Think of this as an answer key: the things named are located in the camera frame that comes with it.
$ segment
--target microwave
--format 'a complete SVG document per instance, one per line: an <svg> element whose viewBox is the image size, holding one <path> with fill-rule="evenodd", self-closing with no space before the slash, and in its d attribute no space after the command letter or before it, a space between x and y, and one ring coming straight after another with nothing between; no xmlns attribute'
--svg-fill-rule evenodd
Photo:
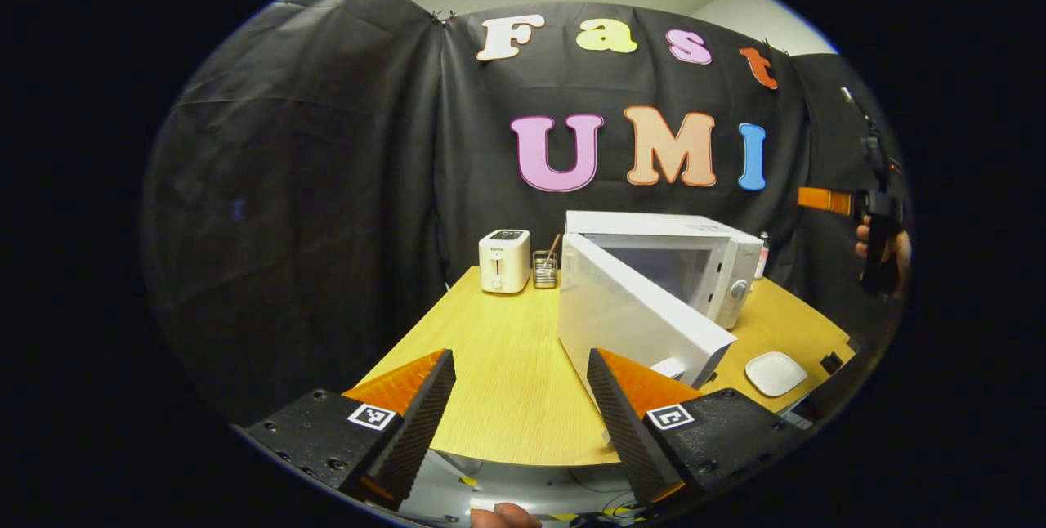
<svg viewBox="0 0 1046 528"><path fill-rule="evenodd" d="M705 384L736 341L761 249L702 215L568 211L556 334L590 396L597 347Z"/></svg>

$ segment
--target orange strap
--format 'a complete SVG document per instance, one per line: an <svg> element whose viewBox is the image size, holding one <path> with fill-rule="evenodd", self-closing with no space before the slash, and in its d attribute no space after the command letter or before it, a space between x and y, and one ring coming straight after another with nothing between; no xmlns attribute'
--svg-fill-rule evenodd
<svg viewBox="0 0 1046 528"><path fill-rule="evenodd" d="M800 186L799 204L804 208L837 212L840 215L850 215L854 197L839 190L814 189L812 186Z"/></svg>

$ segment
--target black handle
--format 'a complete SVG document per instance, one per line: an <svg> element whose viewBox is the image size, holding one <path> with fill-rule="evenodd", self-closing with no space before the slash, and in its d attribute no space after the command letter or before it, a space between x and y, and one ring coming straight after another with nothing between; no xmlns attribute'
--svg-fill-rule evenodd
<svg viewBox="0 0 1046 528"><path fill-rule="evenodd" d="M896 256L883 262L886 252L886 242L896 236L901 226L886 215L871 214L868 231L868 255L864 260L864 272L861 275L861 289L870 294L892 294L897 285Z"/></svg>

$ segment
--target cable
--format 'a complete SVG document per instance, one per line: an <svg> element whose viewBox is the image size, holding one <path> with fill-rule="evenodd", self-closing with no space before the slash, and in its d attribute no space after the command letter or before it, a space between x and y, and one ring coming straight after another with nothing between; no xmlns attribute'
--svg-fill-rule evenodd
<svg viewBox="0 0 1046 528"><path fill-rule="evenodd" d="M631 490L621 491L620 489L610 489L608 491L593 489L593 488L589 487L588 485L586 485L586 484L582 483L581 481L578 481L577 477L574 476L574 472L572 472L572 469L570 467L567 467L567 474L570 475L570 479L574 480L574 483L578 484L579 486L584 487L585 489L588 489L589 491L594 491L596 493L622 493L622 495L631 492Z"/></svg>
<svg viewBox="0 0 1046 528"><path fill-rule="evenodd" d="M617 495L614 499L612 499L609 502L607 502L607 505L602 506L602 509L604 510L607 510L607 509L611 510L610 514L611 514L612 518L617 518L617 519L620 519L620 518L632 518L631 515L617 515L617 508L610 506L610 504L612 504L615 501L617 501L617 499L620 498L621 496L628 496L631 492L632 491L624 491L623 493ZM632 503L627 504L627 505L633 505L633 504L638 504L638 503L639 503L638 500L632 500Z"/></svg>

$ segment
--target pen holder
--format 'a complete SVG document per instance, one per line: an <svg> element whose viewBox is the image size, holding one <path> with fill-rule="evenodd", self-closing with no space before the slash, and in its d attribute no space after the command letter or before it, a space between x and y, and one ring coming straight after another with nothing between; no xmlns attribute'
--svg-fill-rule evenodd
<svg viewBox="0 0 1046 528"><path fill-rule="evenodd" d="M552 290L560 283L559 259L555 253L535 251L532 253L533 286L536 290Z"/></svg>

